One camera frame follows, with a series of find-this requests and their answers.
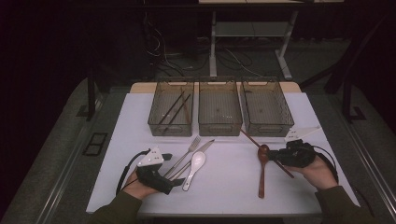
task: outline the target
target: silver fork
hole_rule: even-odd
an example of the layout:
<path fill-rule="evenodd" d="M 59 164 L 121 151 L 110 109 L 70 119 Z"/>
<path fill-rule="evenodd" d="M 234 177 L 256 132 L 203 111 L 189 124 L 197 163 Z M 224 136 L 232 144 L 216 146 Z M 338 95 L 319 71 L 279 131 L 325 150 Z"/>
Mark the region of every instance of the silver fork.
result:
<path fill-rule="evenodd" d="M 174 166 L 172 166 L 172 168 L 168 172 L 166 172 L 163 177 L 168 178 L 169 175 L 172 174 L 172 172 L 176 169 L 176 167 L 178 167 L 178 165 L 184 160 L 184 158 L 186 158 L 189 153 L 193 152 L 198 147 L 200 141 L 201 138 L 199 136 L 196 136 L 194 141 L 192 141 L 191 145 L 189 146 L 189 150 L 180 158 L 180 160 L 175 163 Z"/>

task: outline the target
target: person's left hand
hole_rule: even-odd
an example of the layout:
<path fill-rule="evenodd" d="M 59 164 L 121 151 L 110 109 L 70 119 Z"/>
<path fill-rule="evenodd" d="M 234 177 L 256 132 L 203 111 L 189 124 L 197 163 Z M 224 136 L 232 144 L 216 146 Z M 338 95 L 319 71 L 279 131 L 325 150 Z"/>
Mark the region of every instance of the person's left hand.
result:
<path fill-rule="evenodd" d="M 150 194 L 158 192 L 158 190 L 140 183 L 140 181 L 137 179 L 136 169 L 134 169 L 134 171 L 129 175 L 122 191 L 140 200 L 143 200 Z"/>

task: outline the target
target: dark sleeve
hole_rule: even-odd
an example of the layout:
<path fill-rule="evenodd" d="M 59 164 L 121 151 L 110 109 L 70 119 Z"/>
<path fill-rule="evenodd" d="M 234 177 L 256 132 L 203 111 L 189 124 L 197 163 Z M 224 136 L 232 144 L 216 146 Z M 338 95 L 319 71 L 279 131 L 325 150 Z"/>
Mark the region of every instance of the dark sleeve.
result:
<path fill-rule="evenodd" d="M 323 224 L 378 223 L 368 210 L 350 200 L 342 186 L 321 190 L 315 195 L 323 213 Z"/>
<path fill-rule="evenodd" d="M 96 210 L 88 223 L 135 224 L 140 205 L 142 201 L 121 191 L 110 204 Z"/>

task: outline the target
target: clear plastic bin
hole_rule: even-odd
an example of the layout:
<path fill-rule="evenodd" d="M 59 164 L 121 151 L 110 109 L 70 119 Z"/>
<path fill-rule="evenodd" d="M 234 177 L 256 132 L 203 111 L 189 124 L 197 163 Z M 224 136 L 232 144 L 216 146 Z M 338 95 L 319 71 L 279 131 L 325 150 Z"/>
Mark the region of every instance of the clear plastic bin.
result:
<path fill-rule="evenodd" d="M 160 77 L 148 126 L 153 136 L 192 136 L 194 77 Z"/>
<path fill-rule="evenodd" d="M 201 77 L 199 134 L 201 136 L 238 136 L 242 122 L 234 77 Z"/>
<path fill-rule="evenodd" d="M 294 125 L 276 77 L 242 77 L 245 128 L 251 136 L 285 137 Z"/>

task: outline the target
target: white table surface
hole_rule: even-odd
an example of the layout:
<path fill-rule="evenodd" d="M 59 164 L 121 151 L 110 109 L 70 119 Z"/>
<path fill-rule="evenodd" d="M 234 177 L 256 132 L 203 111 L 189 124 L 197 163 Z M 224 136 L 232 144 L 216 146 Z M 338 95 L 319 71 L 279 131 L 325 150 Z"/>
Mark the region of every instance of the white table surface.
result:
<path fill-rule="evenodd" d="M 166 161 L 159 170 L 163 175 L 187 151 L 198 134 L 198 96 L 195 94 L 191 137 L 152 136 L 147 122 L 153 95 L 127 94 L 87 207 L 88 213 L 112 201 L 120 175 L 135 154 L 156 146 L 162 153 L 172 153 L 172 160 Z M 304 93 L 285 93 L 285 97 L 294 118 L 293 128 L 319 125 Z M 253 138 L 259 144 L 268 145 L 270 149 L 280 149 L 286 145 L 283 138 Z M 139 210 L 140 216 L 300 217 L 320 214 L 314 195 L 316 189 L 300 174 L 293 173 L 295 178 L 290 178 L 272 161 L 265 167 L 265 198 L 258 197 L 261 165 L 257 158 L 257 147 L 243 134 L 234 137 L 202 137 L 200 146 L 211 139 L 216 141 L 205 152 L 205 165 L 196 173 L 189 191 L 184 191 L 180 186 L 173 188 L 169 195 L 157 193 L 148 196 Z M 313 146 L 323 147 L 333 155 L 322 130 L 303 140 Z M 143 156 L 136 160 L 130 172 L 142 158 Z M 334 159 L 340 185 L 344 186 L 352 201 L 359 204 L 337 159 Z M 186 177 L 189 171 L 190 169 L 181 177 Z"/>

